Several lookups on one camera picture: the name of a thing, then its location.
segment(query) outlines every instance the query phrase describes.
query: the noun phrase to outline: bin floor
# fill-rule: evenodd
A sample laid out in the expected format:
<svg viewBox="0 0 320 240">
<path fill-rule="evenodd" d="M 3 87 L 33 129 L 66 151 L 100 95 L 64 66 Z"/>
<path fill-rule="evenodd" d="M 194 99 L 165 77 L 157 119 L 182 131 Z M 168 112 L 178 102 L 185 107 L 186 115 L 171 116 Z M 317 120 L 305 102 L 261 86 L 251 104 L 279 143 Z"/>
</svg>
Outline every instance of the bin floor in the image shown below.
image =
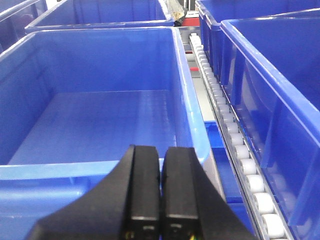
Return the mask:
<svg viewBox="0 0 320 240">
<path fill-rule="evenodd" d="M 9 165 L 119 160 L 130 144 L 176 146 L 168 91 L 56 94 Z"/>
</svg>

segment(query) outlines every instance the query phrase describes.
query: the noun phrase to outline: roller conveyor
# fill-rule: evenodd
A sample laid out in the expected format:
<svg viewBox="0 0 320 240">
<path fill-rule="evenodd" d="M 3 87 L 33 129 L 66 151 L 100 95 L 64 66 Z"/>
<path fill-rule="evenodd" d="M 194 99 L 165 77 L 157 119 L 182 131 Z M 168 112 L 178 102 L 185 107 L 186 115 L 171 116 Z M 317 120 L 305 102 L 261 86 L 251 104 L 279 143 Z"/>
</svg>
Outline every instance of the roller conveyor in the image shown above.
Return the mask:
<svg viewBox="0 0 320 240">
<path fill-rule="evenodd" d="M 263 240 L 293 240 L 294 237 L 246 140 L 239 119 L 212 72 L 200 37 L 192 33 L 189 39 L 256 235 Z"/>
</svg>

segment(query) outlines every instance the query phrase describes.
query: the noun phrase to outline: plastic storage bin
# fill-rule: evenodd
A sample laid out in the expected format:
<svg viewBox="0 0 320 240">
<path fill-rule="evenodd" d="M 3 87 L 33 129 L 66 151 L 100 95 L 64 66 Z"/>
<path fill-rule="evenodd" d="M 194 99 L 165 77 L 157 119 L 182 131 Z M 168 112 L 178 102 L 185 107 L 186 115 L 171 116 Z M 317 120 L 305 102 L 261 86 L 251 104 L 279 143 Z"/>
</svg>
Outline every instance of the plastic storage bin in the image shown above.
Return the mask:
<svg viewBox="0 0 320 240">
<path fill-rule="evenodd" d="M 164 0 L 63 0 L 26 27 L 26 32 L 173 26 Z"/>
<path fill-rule="evenodd" d="M 247 19 L 319 8 L 319 0 L 198 0 L 201 40 L 214 74 L 221 71 L 222 20 Z"/>
<path fill-rule="evenodd" d="M 210 144 L 178 29 L 34 32 L 0 56 L 0 239 L 88 191 L 130 144 Z"/>
<path fill-rule="evenodd" d="M 222 21 L 221 85 L 298 240 L 320 237 L 320 19 Z"/>
<path fill-rule="evenodd" d="M 46 0 L 0 1 L 0 53 L 24 37 L 25 26 L 46 10 Z"/>
</svg>

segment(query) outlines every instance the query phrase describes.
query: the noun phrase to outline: metal channel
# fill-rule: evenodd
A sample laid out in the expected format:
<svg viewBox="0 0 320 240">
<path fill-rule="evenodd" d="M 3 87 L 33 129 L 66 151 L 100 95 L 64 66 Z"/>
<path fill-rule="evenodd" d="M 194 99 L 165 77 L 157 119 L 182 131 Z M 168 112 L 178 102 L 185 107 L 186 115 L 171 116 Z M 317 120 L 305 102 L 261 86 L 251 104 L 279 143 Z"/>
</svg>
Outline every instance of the metal channel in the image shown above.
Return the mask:
<svg viewBox="0 0 320 240">
<path fill-rule="evenodd" d="M 263 218 L 262 218 L 261 214 L 259 213 L 259 210 L 258 210 L 258 207 L 256 206 L 253 194 L 250 191 L 250 187 L 249 187 L 249 184 L 246 180 L 246 176 L 243 173 L 242 168 L 240 166 L 240 161 L 237 159 L 234 147 L 232 146 L 232 143 L 231 143 L 231 139 L 228 137 L 227 129 L 224 127 L 223 120 L 221 118 L 221 115 L 220 115 L 220 112 L 218 109 L 218 105 L 215 101 L 215 96 L 214 96 L 213 91 L 211 89 L 211 85 L 206 77 L 206 74 L 205 74 L 204 68 L 201 64 L 200 58 L 196 54 L 195 46 L 193 45 L 193 43 L 191 41 L 191 37 L 192 36 L 189 37 L 190 46 L 191 46 L 192 52 L 194 54 L 195 61 L 198 65 L 200 76 L 204 82 L 204 85 L 205 85 L 205 88 L 206 88 L 206 91 L 207 91 L 207 94 L 209 97 L 210 105 L 213 110 L 213 114 L 215 116 L 215 119 L 217 121 L 218 129 L 219 129 L 221 136 L 222 136 L 222 139 L 223 139 L 223 144 L 226 149 L 228 159 L 231 162 L 231 167 L 232 167 L 233 172 L 237 176 L 236 179 L 237 179 L 238 184 L 240 186 L 241 195 L 243 197 L 243 201 L 247 207 L 247 210 L 249 211 L 249 216 L 250 216 L 251 222 L 253 223 L 253 227 L 255 229 L 256 236 L 261 240 L 270 240 L 270 237 L 268 236 L 265 224 L 263 222 Z M 274 195 L 269 187 L 269 184 L 268 184 L 268 182 L 267 182 L 267 180 L 266 180 L 266 178 L 265 178 L 265 176 L 264 176 L 264 174 L 258 164 L 258 161 L 257 161 L 255 155 L 253 154 L 253 151 L 249 145 L 248 140 L 245 137 L 246 135 L 244 134 L 244 132 L 240 126 L 239 118 L 237 117 L 234 108 L 231 106 L 228 98 L 226 97 L 226 93 L 224 92 L 224 90 L 222 88 L 221 88 L 221 90 L 222 90 L 223 96 L 226 99 L 226 103 L 231 110 L 231 113 L 234 115 L 235 122 L 237 123 L 238 128 L 240 130 L 240 133 L 242 134 L 242 137 L 244 139 L 244 144 L 248 148 L 249 155 L 255 161 L 257 173 L 263 179 L 264 190 L 266 193 L 270 194 L 270 196 L 272 198 L 274 213 L 279 215 L 281 218 L 281 221 L 284 226 L 285 238 L 288 240 L 294 240 L 294 237 L 293 237 L 293 235 L 287 225 L 287 222 L 285 221 L 285 218 L 284 218 L 284 216 L 283 216 L 283 214 L 282 214 L 282 212 L 281 212 L 281 210 L 280 210 L 280 208 L 274 198 Z"/>
<path fill-rule="evenodd" d="M 224 193 L 224 188 L 222 187 L 220 174 L 217 168 L 216 160 L 212 150 L 210 149 L 208 158 L 203 163 L 203 170 L 208 176 L 210 182 L 215 187 L 217 192 L 220 194 L 222 199 L 226 202 L 226 196 Z"/>
<path fill-rule="evenodd" d="M 183 42 L 183 47 L 186 52 L 192 51 L 191 45 L 189 43 L 189 36 L 192 33 L 200 35 L 199 26 L 180 26 L 178 27 Z"/>
</svg>

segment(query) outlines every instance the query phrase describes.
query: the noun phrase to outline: blue plastic bin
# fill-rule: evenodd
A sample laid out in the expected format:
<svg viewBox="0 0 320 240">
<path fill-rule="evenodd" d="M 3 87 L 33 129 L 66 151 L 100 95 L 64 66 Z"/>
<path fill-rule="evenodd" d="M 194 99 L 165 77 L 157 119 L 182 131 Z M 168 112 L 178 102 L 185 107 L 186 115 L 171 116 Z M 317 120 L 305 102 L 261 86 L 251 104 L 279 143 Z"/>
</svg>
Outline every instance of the blue plastic bin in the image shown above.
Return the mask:
<svg viewBox="0 0 320 240">
<path fill-rule="evenodd" d="M 39 30 L 173 26 L 164 0 L 63 0 L 31 22 Z"/>
<path fill-rule="evenodd" d="M 247 19 L 320 8 L 320 0 L 197 0 L 201 40 L 214 74 L 222 64 L 222 20 Z"/>
<path fill-rule="evenodd" d="M 320 238 L 320 19 L 222 21 L 221 85 L 296 239 Z"/>
<path fill-rule="evenodd" d="M 34 32 L 0 69 L 1 240 L 87 192 L 130 144 L 209 155 L 178 29 Z"/>
<path fill-rule="evenodd" d="M 46 0 L 0 1 L 0 53 L 24 37 L 25 26 L 46 10 Z"/>
</svg>

